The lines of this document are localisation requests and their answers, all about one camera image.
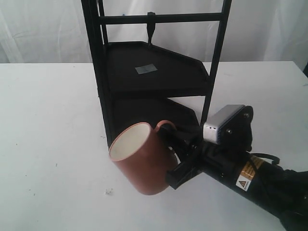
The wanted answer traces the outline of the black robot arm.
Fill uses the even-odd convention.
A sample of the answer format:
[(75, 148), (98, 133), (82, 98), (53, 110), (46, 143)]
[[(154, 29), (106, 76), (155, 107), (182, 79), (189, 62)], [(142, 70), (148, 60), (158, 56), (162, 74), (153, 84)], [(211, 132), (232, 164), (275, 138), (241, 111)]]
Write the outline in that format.
[(180, 162), (167, 172), (166, 182), (177, 189), (205, 173), (277, 217), (287, 231), (308, 228), (308, 174), (284, 169), (278, 157), (253, 153), (250, 125), (218, 130), (218, 141), (200, 128), (164, 124), (159, 137)]

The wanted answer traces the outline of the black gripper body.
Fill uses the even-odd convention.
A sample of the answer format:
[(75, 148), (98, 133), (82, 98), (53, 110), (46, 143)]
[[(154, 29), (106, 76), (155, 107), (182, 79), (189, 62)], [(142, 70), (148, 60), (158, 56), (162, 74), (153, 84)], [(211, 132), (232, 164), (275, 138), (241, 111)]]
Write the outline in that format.
[(180, 163), (195, 164), (200, 173), (204, 172), (222, 183), (229, 183), (240, 174), (240, 168), (249, 162), (249, 151), (252, 150), (250, 125), (236, 125), (231, 133), (227, 132), (229, 128), (224, 128), (221, 144), (205, 141), (200, 127), (186, 127), (193, 137), (188, 155), (179, 156)]

